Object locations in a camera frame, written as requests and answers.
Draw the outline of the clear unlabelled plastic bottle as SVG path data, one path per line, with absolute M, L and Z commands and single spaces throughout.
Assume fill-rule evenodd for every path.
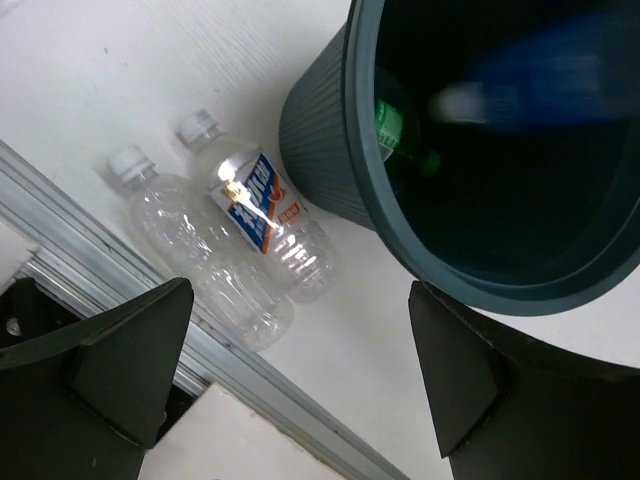
M 107 162 L 129 200 L 136 237 L 246 348 L 262 351 L 291 326 L 294 307 L 231 221 L 189 179 L 159 172 L 137 146 Z

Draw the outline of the green plastic bottle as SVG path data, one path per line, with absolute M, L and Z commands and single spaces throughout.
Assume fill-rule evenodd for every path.
M 419 121 L 388 101 L 375 103 L 376 133 L 380 153 L 389 176 L 435 176 L 441 157 L 423 142 Z

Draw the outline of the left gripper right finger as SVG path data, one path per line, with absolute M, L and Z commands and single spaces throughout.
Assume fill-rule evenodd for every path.
M 416 281 L 409 315 L 457 479 L 635 479 L 639 372 L 569 352 Z

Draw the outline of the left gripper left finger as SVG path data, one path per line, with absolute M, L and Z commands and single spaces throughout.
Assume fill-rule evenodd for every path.
M 80 318 L 31 278 L 1 296 L 1 475 L 134 479 L 157 442 L 194 294 L 175 278 Z

